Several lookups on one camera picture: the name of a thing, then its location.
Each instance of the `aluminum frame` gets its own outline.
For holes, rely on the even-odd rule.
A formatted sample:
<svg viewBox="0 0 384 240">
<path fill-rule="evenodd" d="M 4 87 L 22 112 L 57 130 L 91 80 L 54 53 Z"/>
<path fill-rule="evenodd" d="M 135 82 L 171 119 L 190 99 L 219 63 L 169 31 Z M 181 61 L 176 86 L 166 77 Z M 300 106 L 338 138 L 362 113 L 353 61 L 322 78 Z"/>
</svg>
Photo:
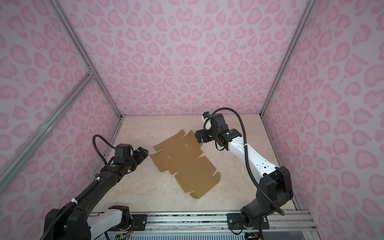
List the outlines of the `aluminum frame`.
<svg viewBox="0 0 384 240">
<path fill-rule="evenodd" d="M 131 214 L 148 215 L 145 230 L 133 233 L 231 233 L 226 216 L 228 213 L 240 213 L 240 211 L 131 212 Z M 263 232 L 317 231 L 309 211 L 285 210 L 284 216 L 273 213 L 268 216 L 268 223 L 270 229 Z"/>
<path fill-rule="evenodd" d="M 102 94 L 104 95 L 105 99 L 107 100 L 108 104 L 113 109 L 116 116 L 121 119 L 121 112 L 119 108 L 117 107 L 115 101 L 113 100 L 111 94 L 108 92 L 107 88 L 105 87 L 99 73 L 97 72 L 97 69 L 93 65 L 91 58 L 87 54 L 84 46 L 82 45 L 80 38 L 78 37 L 77 33 L 75 32 L 73 25 L 71 24 L 67 14 L 65 13 L 63 6 L 59 2 L 59 0 L 46 0 L 47 3 L 50 5 L 51 9 L 57 16 L 59 22 L 61 23 L 62 27 L 64 28 L 65 32 L 67 33 L 68 37 L 74 44 L 74 47 L 77 49 L 79 55 L 81 56 L 83 62 L 86 66 L 88 66 L 88 69 L 90 71 L 93 71 L 96 75 L 96 83 L 99 86 Z"/>
<path fill-rule="evenodd" d="M 277 70 L 276 77 L 273 81 L 272 87 L 268 92 L 267 98 L 265 100 L 265 103 L 262 107 L 262 110 L 260 112 L 260 115 L 263 116 L 268 109 L 268 106 L 271 102 L 272 96 L 276 91 L 277 84 L 281 81 L 281 78 L 284 74 L 284 71 L 286 67 L 288 66 L 288 63 L 294 54 L 295 48 L 298 45 L 301 36 L 303 35 L 304 29 L 306 28 L 309 19 L 315 9 L 315 6 L 317 4 L 318 0 L 308 0 L 305 7 L 303 14 L 301 15 L 301 18 L 299 20 L 299 24 L 296 26 L 296 29 L 293 33 L 292 39 L 289 43 L 288 50 L 285 52 L 285 55 L 283 57 L 283 60 L 279 66 L 279 69 Z"/>
<path fill-rule="evenodd" d="M 43 143 L 47 135 L 60 122 L 62 117 L 67 113 L 68 109 L 73 105 L 73 103 L 78 99 L 93 79 L 95 79 L 94 74 L 90 71 L 73 89 L 73 91 L 66 96 L 66 98 L 54 110 L 49 118 L 40 125 L 35 134 L 26 142 L 24 147 L 11 158 L 10 163 L 0 174 L 0 194 L 5 190 L 14 177 L 16 177 L 19 171 L 28 162 L 32 154 Z"/>
<path fill-rule="evenodd" d="M 275 144 L 273 143 L 273 141 L 272 141 L 272 139 L 271 139 L 271 134 L 269 133 L 269 130 L 268 130 L 268 128 L 266 127 L 265 120 L 264 120 L 263 116 L 260 115 L 260 118 L 261 118 L 261 120 L 262 120 L 264 129 L 265 129 L 265 132 L 266 132 L 266 134 L 267 134 L 267 136 L 268 136 L 268 139 L 269 139 L 269 142 L 270 142 L 270 144 L 271 144 L 271 146 L 272 146 L 273 152 L 274 152 L 274 154 L 275 154 L 275 156 L 276 156 L 277 162 L 279 163 L 279 166 L 281 167 L 281 166 L 283 166 L 283 161 L 281 160 L 280 155 L 279 155 L 279 153 L 278 153 L 278 151 L 277 151 L 277 148 L 276 148 Z M 302 206 L 302 204 L 300 203 L 300 201 L 297 200 L 297 199 L 298 199 L 298 198 L 297 198 L 297 194 L 296 194 L 296 192 L 295 192 L 295 190 L 294 190 L 293 188 L 292 188 L 292 191 L 293 191 L 293 198 L 292 198 L 292 201 L 293 201 L 294 206 L 295 206 L 298 210 L 303 210 L 303 206 Z"/>
</svg>

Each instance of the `metal mounting plate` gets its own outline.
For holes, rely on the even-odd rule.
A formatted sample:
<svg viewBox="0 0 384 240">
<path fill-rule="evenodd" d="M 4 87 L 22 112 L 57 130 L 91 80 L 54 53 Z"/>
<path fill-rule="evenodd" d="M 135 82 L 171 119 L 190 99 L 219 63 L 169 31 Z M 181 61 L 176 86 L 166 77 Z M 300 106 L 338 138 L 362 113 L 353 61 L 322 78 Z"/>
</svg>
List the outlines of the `metal mounting plate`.
<svg viewBox="0 0 384 240">
<path fill-rule="evenodd" d="M 262 229 L 269 229 L 269 223 L 268 219 L 265 217 L 266 222 L 262 222 Z M 227 214 L 227 221 L 228 221 L 228 229 L 229 230 L 244 230 L 244 226 L 242 223 L 243 218 L 240 216 L 240 214 Z"/>
<path fill-rule="evenodd" d="M 144 231 L 147 224 L 147 215 L 146 214 L 133 214 L 131 215 L 133 221 L 135 222 L 133 226 L 133 231 Z"/>
</svg>

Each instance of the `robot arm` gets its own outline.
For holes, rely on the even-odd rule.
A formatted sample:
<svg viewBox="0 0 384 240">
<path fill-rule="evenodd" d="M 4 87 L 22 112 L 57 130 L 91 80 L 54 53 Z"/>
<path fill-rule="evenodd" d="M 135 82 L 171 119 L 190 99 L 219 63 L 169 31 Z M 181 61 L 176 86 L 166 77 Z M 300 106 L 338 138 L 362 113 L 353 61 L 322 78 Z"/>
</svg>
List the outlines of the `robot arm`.
<svg viewBox="0 0 384 240">
<path fill-rule="evenodd" d="M 276 165 L 266 160 L 253 147 L 248 145 L 249 165 L 253 176 L 259 181 L 264 174 L 270 174 L 276 169 Z M 236 155 L 245 164 L 244 139 L 243 137 L 235 137 L 228 143 L 228 151 Z"/>
<path fill-rule="evenodd" d="M 245 148 L 243 136 L 236 129 L 229 129 L 222 114 L 202 115 L 204 128 L 196 131 L 195 137 L 199 143 L 215 141 L 216 144 L 236 155 L 245 163 Z M 275 209 L 270 200 L 281 207 L 293 197 L 291 176 L 286 167 L 277 167 L 262 157 L 254 148 L 247 144 L 248 163 L 251 172 L 258 182 L 258 188 L 266 193 L 269 200 L 256 192 L 256 198 L 241 209 L 245 227 L 254 227 L 260 217 L 266 217 Z"/>
<path fill-rule="evenodd" d="M 132 218 L 128 207 L 112 206 L 99 216 L 89 215 L 102 197 L 147 156 L 148 150 L 142 147 L 133 151 L 130 144 L 117 145 L 115 156 L 100 170 L 93 184 L 63 208 L 52 209 L 46 215 L 41 239 L 93 240 L 114 226 L 129 229 Z"/>
</svg>

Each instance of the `flat cardboard box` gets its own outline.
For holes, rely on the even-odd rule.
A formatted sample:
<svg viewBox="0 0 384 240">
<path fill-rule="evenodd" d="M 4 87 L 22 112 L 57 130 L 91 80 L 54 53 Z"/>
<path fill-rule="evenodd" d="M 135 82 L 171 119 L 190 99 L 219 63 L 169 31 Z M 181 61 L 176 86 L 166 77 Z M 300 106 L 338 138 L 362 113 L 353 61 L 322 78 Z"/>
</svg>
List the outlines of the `flat cardboard box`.
<svg viewBox="0 0 384 240">
<path fill-rule="evenodd" d="M 220 180 L 220 173 L 206 156 L 199 157 L 203 151 L 194 132 L 187 135 L 181 130 L 167 140 L 153 146 L 157 151 L 151 154 L 152 160 L 160 172 L 169 171 L 175 175 L 184 192 L 190 192 L 195 198 L 201 198 Z"/>
</svg>

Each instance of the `ventilation grille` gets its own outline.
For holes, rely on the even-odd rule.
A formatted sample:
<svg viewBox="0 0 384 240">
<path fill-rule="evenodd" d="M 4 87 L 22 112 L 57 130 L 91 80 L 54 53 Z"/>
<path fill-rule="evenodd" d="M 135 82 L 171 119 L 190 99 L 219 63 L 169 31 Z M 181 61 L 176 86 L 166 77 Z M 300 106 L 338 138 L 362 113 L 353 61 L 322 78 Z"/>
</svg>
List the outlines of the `ventilation grille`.
<svg viewBox="0 0 384 240">
<path fill-rule="evenodd" d="M 131 236 L 129 240 L 244 240 L 241 235 L 173 235 L 173 236 Z"/>
<path fill-rule="evenodd" d="M 121 238 L 111 236 L 111 240 L 119 240 Z M 96 240 L 106 240 L 104 234 L 98 237 Z M 129 240 L 245 240 L 244 234 L 234 235 L 234 234 L 193 234 L 193 233 L 184 233 L 184 234 L 133 234 Z"/>
</svg>

